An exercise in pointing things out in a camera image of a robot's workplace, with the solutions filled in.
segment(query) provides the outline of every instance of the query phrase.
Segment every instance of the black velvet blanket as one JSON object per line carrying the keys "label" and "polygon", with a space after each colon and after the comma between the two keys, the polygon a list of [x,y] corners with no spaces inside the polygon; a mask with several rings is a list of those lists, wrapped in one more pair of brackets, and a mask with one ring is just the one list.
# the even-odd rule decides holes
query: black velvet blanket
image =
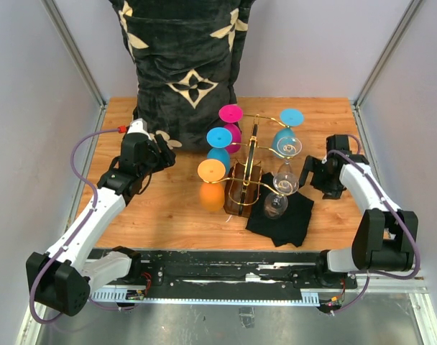
{"label": "black velvet blanket", "polygon": [[235,104],[254,0],[110,0],[137,67],[134,118],[171,147],[203,151],[219,109]]}

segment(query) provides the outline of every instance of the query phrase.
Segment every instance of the gray wall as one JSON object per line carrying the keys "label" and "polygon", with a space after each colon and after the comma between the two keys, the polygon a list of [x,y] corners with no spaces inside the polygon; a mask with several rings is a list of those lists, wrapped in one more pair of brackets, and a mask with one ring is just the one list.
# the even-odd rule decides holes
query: gray wall
{"label": "gray wall", "polygon": [[420,219],[418,245],[437,312],[437,0],[423,4],[362,118],[382,183]]}
{"label": "gray wall", "polygon": [[[99,88],[135,96],[135,69],[107,0],[55,0]],[[354,98],[410,0],[256,0],[241,96]]]}
{"label": "gray wall", "polygon": [[97,114],[41,2],[0,1],[0,345],[14,344],[27,308],[26,259],[64,229],[68,157]]}

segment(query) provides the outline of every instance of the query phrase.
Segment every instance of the robotic hand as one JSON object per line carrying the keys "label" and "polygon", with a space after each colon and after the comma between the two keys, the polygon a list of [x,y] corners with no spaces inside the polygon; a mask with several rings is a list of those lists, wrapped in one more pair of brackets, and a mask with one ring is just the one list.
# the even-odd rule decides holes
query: robotic hand
{"label": "robotic hand", "polygon": [[[338,199],[348,188],[362,213],[362,220],[351,248],[325,250],[316,260],[316,279],[332,286],[348,272],[370,272],[399,279],[415,277],[420,257],[415,244],[418,218],[403,211],[383,191],[363,155],[352,154],[346,135],[327,138],[327,154],[323,160],[307,156],[300,176],[305,185],[313,172],[311,185],[323,192],[323,198]],[[390,238],[385,238],[388,231]],[[406,277],[383,271],[408,271]]]}
{"label": "robotic hand", "polygon": [[160,135],[151,140],[143,120],[133,121],[121,142],[121,155],[113,159],[97,184],[97,202],[91,199],[46,253],[34,252],[27,260],[34,301],[74,316],[90,294],[105,284],[118,278],[131,282],[140,277],[140,253],[128,248],[117,247],[102,259],[85,262],[111,221],[141,193],[143,180],[174,164],[175,154],[165,140]]}

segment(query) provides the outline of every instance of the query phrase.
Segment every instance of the wooden table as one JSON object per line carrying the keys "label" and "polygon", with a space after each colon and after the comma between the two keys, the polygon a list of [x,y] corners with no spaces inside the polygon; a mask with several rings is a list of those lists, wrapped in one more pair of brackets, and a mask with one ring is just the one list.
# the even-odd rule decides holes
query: wooden table
{"label": "wooden table", "polygon": [[[103,129],[127,125],[132,120],[135,98],[113,98],[103,122]],[[355,134],[357,128],[349,101],[343,98],[240,98],[245,114],[279,117],[286,108],[300,109],[305,122],[295,128],[303,143],[303,151],[292,161],[294,172],[300,174],[306,155],[322,158],[326,153],[326,137],[332,134]],[[249,138],[252,119],[241,123],[244,138]],[[267,121],[259,128],[259,143],[270,146],[280,129]],[[119,154],[121,135],[101,135],[88,177],[93,183],[107,171],[111,159]],[[356,150],[355,143],[351,149]],[[243,159],[245,149],[234,156]],[[287,244],[277,249],[271,239],[245,229],[247,219],[229,215],[223,210],[211,213],[203,210],[198,191],[202,183],[197,174],[198,164],[206,155],[178,152],[174,167],[153,175],[150,187],[132,199],[107,228],[97,247],[122,245],[146,249],[252,249],[252,250],[323,250],[349,247],[361,215],[354,199],[345,192],[341,200],[322,200],[322,192],[307,185],[300,192],[314,200],[313,215],[303,246]],[[265,172],[277,171],[281,160],[271,152],[259,150]],[[91,197],[91,190],[83,192],[80,210]]]}

